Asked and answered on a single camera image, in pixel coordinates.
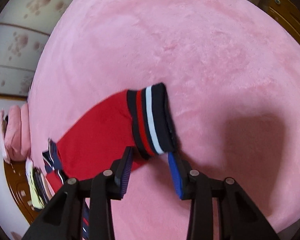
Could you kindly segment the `light green folded garment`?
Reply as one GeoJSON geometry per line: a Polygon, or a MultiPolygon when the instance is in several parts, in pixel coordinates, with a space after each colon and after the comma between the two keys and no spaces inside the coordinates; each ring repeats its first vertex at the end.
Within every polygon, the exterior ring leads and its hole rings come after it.
{"type": "Polygon", "coordinates": [[[33,178],[33,162],[31,159],[27,158],[25,162],[25,171],[26,171],[26,178],[30,188],[30,195],[32,206],[36,210],[42,210],[44,208],[44,203],[42,198],[39,196],[34,178],[33,178]]]}

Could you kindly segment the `pink pillow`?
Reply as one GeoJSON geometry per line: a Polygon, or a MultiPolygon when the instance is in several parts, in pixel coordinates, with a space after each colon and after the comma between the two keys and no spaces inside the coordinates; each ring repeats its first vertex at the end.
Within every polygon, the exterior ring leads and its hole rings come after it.
{"type": "Polygon", "coordinates": [[[6,163],[25,161],[31,155],[29,106],[13,105],[0,110],[0,151],[6,163]]]}

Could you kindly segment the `brown wooden headboard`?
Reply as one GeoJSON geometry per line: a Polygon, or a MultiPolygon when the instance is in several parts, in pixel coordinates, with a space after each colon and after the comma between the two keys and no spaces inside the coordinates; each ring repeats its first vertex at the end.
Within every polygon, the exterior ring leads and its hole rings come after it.
{"type": "Polygon", "coordinates": [[[30,188],[26,179],[24,161],[11,161],[10,164],[4,162],[4,171],[8,188],[18,209],[23,214],[29,224],[32,224],[38,217],[32,205],[30,188]]]}

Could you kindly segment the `floral white wardrobe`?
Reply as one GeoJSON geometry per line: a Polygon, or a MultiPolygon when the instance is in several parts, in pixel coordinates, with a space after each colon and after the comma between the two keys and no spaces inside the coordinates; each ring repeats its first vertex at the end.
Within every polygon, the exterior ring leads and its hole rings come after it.
{"type": "Polygon", "coordinates": [[[0,94],[27,96],[39,58],[72,0],[8,0],[0,11],[0,94]]]}

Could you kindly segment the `navy red varsity jacket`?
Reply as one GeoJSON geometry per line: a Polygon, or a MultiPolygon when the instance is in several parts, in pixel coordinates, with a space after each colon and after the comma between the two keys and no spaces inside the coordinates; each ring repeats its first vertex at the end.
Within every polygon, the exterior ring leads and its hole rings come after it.
{"type": "Polygon", "coordinates": [[[133,169],[149,158],[177,148],[166,86],[123,90],[87,111],[57,142],[42,153],[46,180],[57,192],[69,178],[93,178],[136,148],[133,169]]]}

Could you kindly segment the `pink fleece bed blanket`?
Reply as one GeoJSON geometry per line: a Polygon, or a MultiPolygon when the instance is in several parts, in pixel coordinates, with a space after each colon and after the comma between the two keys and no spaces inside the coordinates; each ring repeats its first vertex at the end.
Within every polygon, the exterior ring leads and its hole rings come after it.
{"type": "Polygon", "coordinates": [[[300,219],[300,46],[247,0],[73,0],[29,93],[34,163],[91,107],[163,82],[185,159],[275,231],[300,219]]]}

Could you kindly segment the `blue folded jeans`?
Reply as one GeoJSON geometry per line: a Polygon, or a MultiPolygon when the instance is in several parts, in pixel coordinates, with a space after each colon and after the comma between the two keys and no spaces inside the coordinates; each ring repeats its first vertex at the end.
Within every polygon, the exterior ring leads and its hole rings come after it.
{"type": "Polygon", "coordinates": [[[42,198],[43,204],[46,205],[51,199],[50,190],[46,184],[44,175],[36,167],[33,169],[33,178],[38,195],[42,198]]]}

